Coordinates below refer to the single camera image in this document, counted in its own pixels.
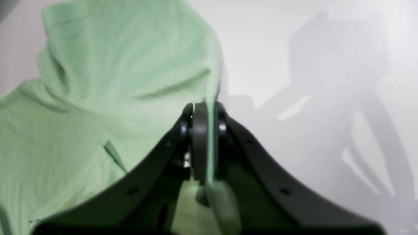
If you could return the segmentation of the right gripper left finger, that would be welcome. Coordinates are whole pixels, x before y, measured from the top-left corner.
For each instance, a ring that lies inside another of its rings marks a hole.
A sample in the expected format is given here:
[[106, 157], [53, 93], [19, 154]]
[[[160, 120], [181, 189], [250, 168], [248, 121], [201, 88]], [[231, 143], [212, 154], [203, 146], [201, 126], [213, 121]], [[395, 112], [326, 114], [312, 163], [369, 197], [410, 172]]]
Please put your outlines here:
[[82, 204], [43, 220], [34, 235], [171, 235], [182, 183], [190, 179], [193, 105], [126, 176]]

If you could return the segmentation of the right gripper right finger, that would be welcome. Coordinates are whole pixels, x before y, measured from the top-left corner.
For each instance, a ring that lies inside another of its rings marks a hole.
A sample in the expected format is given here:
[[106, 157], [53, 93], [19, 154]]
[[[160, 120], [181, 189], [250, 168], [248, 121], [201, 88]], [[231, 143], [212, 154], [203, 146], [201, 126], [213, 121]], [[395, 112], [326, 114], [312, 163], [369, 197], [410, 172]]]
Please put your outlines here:
[[385, 234], [293, 177], [221, 103], [197, 103], [192, 128], [195, 179], [223, 235]]

